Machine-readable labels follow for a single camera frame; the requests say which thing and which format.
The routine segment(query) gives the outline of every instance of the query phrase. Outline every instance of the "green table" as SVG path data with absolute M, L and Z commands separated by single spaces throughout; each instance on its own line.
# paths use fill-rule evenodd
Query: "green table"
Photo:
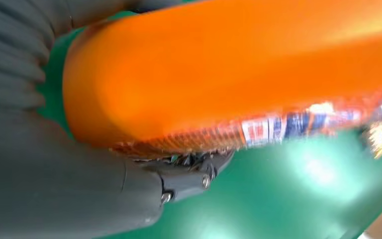
M 40 112 L 68 130 L 62 71 L 77 32 L 58 40 Z M 165 207 L 160 221 L 116 239 L 355 239 L 382 212 L 382 159 L 354 131 L 244 150 L 209 192 Z

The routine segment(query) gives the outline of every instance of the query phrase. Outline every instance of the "bolt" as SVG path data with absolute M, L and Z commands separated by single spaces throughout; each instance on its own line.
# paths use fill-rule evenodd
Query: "bolt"
M 207 190 L 210 187 L 211 179 L 208 175 L 203 176 L 202 186 L 205 190 Z
M 164 193 L 162 194 L 162 204 L 168 203 L 172 199 L 172 194 Z

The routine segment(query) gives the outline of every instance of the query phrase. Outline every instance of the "snack package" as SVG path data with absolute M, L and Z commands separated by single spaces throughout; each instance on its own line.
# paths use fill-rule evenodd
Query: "snack package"
M 382 0 L 209 0 L 103 22 L 73 42 L 63 97 L 77 141 L 143 158 L 382 120 Z
M 132 157 L 157 158 L 172 154 L 260 147 L 286 139 L 382 120 L 382 94 L 309 105 L 302 110 L 264 113 L 246 119 L 189 129 L 149 141 L 125 141 L 112 149 Z

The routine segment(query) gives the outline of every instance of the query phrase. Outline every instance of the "printed label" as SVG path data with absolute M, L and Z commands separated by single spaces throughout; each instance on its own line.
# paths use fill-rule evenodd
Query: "printed label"
M 286 122 L 281 118 L 263 118 L 242 122 L 247 146 L 259 146 L 281 142 L 285 135 Z

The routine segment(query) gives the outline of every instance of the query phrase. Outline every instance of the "colorful packaging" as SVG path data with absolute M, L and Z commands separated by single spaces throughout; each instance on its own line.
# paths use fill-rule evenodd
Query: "colorful packaging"
M 268 113 L 221 122 L 149 141 L 120 142 L 113 150 L 132 157 L 157 158 L 172 154 L 259 147 L 286 139 L 382 120 L 382 94 L 312 104 L 302 110 Z

